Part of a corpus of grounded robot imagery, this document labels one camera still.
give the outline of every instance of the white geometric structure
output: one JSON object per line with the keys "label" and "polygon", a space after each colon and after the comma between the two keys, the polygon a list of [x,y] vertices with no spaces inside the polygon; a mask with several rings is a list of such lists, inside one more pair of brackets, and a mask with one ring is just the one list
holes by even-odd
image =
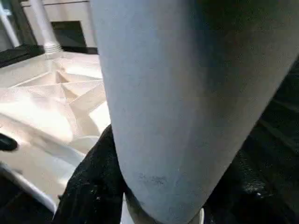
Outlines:
{"label": "white geometric structure", "polygon": [[75,167],[110,124],[97,55],[41,55],[1,69],[0,132],[19,150],[0,152],[15,176],[55,212]]}

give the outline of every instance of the black fabric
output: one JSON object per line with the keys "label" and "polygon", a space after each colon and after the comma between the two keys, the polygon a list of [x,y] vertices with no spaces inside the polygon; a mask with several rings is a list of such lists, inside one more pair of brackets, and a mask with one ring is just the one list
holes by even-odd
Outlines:
{"label": "black fabric", "polygon": [[70,178],[53,224],[119,224],[125,183],[111,126]]}

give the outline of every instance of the white post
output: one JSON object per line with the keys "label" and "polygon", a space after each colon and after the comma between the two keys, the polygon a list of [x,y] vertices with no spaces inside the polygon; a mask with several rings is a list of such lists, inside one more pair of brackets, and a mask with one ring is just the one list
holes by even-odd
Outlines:
{"label": "white post", "polygon": [[1,18],[3,26],[5,27],[7,35],[9,36],[9,39],[10,39],[11,43],[13,44],[13,46],[14,47],[20,46],[21,44],[18,40],[18,37],[14,31],[13,26],[11,25],[11,23],[7,17],[7,13],[4,11],[1,1],[0,1],[0,18]]}
{"label": "white post", "polygon": [[299,52],[299,2],[91,4],[130,215],[189,223]]}
{"label": "white post", "polygon": [[49,21],[47,12],[43,6],[42,1],[30,0],[30,3],[34,11],[38,26],[41,29],[43,35],[43,47],[45,50],[45,54],[52,55],[54,53],[62,51],[61,46],[55,37],[52,25]]}

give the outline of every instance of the gray pipe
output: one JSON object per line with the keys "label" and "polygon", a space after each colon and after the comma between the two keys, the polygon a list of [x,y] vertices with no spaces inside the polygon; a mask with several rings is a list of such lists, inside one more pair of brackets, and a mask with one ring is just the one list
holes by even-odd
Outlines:
{"label": "gray pipe", "polygon": [[147,215],[186,224],[299,52],[299,2],[91,3],[124,178]]}

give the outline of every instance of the black object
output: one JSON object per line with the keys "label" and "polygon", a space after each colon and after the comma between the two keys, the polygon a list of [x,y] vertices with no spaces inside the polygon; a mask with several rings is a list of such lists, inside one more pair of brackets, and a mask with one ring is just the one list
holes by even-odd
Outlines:
{"label": "black object", "polygon": [[0,151],[14,151],[18,147],[18,143],[6,135],[0,133]]}
{"label": "black object", "polygon": [[0,174],[1,224],[50,224],[53,213]]}
{"label": "black object", "polygon": [[125,182],[111,125],[70,178],[53,224],[119,224]]}

